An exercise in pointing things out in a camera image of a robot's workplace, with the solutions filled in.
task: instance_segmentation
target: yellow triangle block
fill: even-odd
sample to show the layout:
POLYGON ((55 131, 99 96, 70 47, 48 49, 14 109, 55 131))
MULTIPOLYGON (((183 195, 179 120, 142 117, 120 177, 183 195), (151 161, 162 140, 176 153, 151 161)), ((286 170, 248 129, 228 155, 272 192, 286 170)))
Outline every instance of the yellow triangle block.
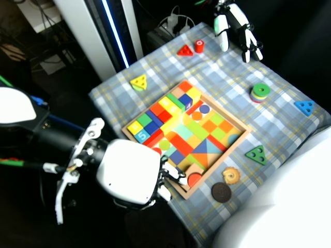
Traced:
POLYGON ((141 89, 146 89, 147 88, 147 79, 146 79, 146 75, 143 74, 135 79, 132 79, 130 81, 130 84, 131 85, 134 85, 138 88, 141 88, 141 89))

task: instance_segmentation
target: green block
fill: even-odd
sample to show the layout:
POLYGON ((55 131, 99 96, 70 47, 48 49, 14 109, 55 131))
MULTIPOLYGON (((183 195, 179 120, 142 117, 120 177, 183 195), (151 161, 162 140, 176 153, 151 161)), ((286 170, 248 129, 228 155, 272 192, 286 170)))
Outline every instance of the green block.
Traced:
POLYGON ((180 137, 182 137, 184 140, 188 140, 188 138, 190 138, 193 133, 187 128, 185 127, 183 124, 179 124, 176 128, 175 128, 176 133, 179 134, 180 137))
POLYGON ((222 123, 222 121, 224 121, 224 118, 222 116, 220 116, 219 114, 215 114, 213 115, 210 120, 216 124, 216 125, 220 125, 222 123))
POLYGON ((137 121, 143 126, 146 127, 148 124, 150 124, 152 122, 152 119, 150 119, 150 117, 146 114, 143 114, 142 116, 140 116, 137 121))
POLYGON ((209 136, 209 133, 194 120, 191 121, 186 127, 202 141, 209 136))
POLYGON ((220 128, 216 128, 211 135, 217 139, 218 141, 220 141, 221 139, 224 138, 224 136, 226 135, 226 133, 224 131, 222 131, 220 128))
POLYGON ((182 110, 182 113, 185 112, 185 105, 182 104, 182 102, 179 101, 173 94, 169 93, 167 94, 167 97, 182 110))
POLYGON ((267 164, 267 159, 265 158, 265 154, 264 154, 264 147, 262 145, 249 151, 248 153, 245 154, 245 156, 250 159, 253 159, 254 161, 262 165, 267 164))
POLYGON ((189 155, 187 155, 187 157, 186 157, 187 159, 188 159, 188 161, 190 161, 192 164, 197 164, 200 168, 202 168, 202 169, 206 169, 205 167, 203 167, 203 165, 198 161, 198 160, 196 160, 195 159, 195 157, 193 157, 191 154, 189 154, 189 155))
POLYGON ((172 146, 172 147, 170 147, 170 149, 168 151, 166 151, 164 153, 164 155, 166 155, 167 157, 170 157, 176 150, 177 150, 176 147, 172 146))

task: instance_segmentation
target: red triangle block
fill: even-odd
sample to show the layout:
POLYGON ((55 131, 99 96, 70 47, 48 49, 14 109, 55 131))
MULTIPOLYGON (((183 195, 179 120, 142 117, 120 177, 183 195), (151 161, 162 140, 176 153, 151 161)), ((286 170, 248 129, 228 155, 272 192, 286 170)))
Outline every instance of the red triangle block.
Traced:
POLYGON ((177 53, 178 55, 181 56, 193 56, 193 52, 191 49, 188 47, 188 45, 184 45, 182 49, 180 49, 177 53))

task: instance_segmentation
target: blue triangle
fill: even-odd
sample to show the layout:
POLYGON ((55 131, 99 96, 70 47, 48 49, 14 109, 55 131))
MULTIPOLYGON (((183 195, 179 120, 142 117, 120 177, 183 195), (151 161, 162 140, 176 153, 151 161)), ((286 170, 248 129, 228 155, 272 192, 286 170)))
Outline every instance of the blue triangle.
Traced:
POLYGON ((192 153, 207 153, 207 141, 206 139, 201 142, 192 153))
POLYGON ((207 140, 207 153, 223 153, 210 140, 207 140))
POLYGON ((314 108, 314 101, 298 101, 295 102, 294 105, 306 116, 310 116, 314 108))

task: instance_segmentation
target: blue checkered tablecloth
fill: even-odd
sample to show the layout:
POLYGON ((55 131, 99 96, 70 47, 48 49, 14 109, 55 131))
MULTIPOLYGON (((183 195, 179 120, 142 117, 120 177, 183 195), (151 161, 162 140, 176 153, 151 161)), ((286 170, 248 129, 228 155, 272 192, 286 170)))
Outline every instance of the blue checkered tablecloth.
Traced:
POLYGON ((315 104, 312 115, 306 117, 294 102, 310 100, 307 96, 262 63, 243 63, 241 51, 235 46, 231 45, 226 53, 221 52, 213 30, 204 23, 103 82, 91 91, 90 98, 118 136, 125 138, 121 128, 184 79, 252 128, 247 138, 188 200, 169 186, 173 195, 170 207, 198 244, 209 247, 220 225, 307 137, 318 128, 331 125, 331 116, 315 104), (205 42, 202 54, 176 55, 184 44, 193 50, 197 39, 205 42), (133 90, 129 81, 144 73, 147 90, 133 90), (272 91, 262 104, 249 98, 252 86, 257 83, 267 84, 272 91), (245 153, 260 144, 265 148, 266 166, 245 157, 245 153), (231 200, 221 204, 212 198, 210 189, 214 183, 223 182, 222 171, 229 166, 239 169, 241 179, 230 186, 231 200))

